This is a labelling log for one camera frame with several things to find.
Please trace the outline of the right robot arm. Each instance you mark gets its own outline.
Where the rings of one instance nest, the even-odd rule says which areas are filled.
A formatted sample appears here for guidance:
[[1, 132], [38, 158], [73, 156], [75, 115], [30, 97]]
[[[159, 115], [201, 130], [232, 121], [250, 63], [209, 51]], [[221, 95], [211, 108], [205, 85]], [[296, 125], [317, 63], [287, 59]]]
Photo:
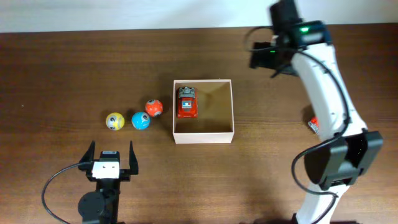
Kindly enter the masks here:
[[276, 74], [291, 67], [300, 77], [320, 123], [320, 144], [292, 161], [295, 183], [306, 192], [294, 223], [329, 223], [340, 197], [364, 175], [383, 145], [356, 111], [336, 62], [323, 22], [274, 22], [272, 42], [251, 49], [254, 57], [275, 59]]

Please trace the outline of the blue toy ball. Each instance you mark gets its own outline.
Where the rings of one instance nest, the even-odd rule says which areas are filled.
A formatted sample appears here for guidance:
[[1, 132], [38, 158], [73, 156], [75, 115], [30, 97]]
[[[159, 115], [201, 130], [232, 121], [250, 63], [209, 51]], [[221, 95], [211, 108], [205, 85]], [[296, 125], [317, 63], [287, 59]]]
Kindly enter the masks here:
[[144, 130], [150, 125], [150, 116], [145, 112], [137, 112], [132, 116], [131, 122], [135, 129]]

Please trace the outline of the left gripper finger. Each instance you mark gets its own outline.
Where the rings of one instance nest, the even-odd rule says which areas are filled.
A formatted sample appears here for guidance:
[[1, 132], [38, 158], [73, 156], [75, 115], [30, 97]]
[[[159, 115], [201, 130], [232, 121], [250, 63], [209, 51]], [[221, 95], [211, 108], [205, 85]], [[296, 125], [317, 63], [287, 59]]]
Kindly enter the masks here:
[[80, 159], [80, 163], [92, 162], [94, 160], [94, 154], [95, 154], [95, 141], [92, 141], [88, 150], [84, 153], [84, 155]]
[[138, 170], [138, 161], [134, 152], [132, 141], [129, 143], [129, 168], [131, 170]]

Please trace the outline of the red toy truck grey top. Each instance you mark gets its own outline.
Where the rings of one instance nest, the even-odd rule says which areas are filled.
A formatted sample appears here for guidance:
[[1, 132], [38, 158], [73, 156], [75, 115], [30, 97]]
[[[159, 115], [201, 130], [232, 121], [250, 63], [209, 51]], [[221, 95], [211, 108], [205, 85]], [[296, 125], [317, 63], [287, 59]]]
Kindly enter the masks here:
[[180, 87], [177, 91], [177, 99], [178, 118], [198, 117], [197, 94], [194, 87]]

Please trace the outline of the yellow toy ball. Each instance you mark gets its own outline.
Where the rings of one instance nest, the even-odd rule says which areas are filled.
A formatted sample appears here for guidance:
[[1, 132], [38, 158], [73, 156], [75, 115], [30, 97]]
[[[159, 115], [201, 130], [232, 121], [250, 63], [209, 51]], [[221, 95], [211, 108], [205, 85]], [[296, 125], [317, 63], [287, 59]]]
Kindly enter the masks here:
[[125, 123], [124, 117], [120, 113], [110, 113], [106, 117], [106, 126], [113, 131], [118, 131], [123, 128]]

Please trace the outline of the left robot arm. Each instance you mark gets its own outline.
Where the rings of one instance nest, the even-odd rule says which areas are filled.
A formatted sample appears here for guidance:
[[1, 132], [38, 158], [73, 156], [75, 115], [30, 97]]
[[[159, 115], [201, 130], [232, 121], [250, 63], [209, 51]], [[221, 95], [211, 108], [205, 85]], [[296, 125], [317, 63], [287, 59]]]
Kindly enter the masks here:
[[93, 141], [80, 159], [78, 169], [86, 174], [90, 182], [96, 184], [96, 188], [81, 197], [78, 202], [78, 213], [85, 224], [117, 223], [121, 182], [129, 182], [131, 176], [139, 173], [133, 143], [129, 143], [128, 169], [120, 168], [118, 151], [103, 151], [99, 159], [95, 159], [94, 154]]

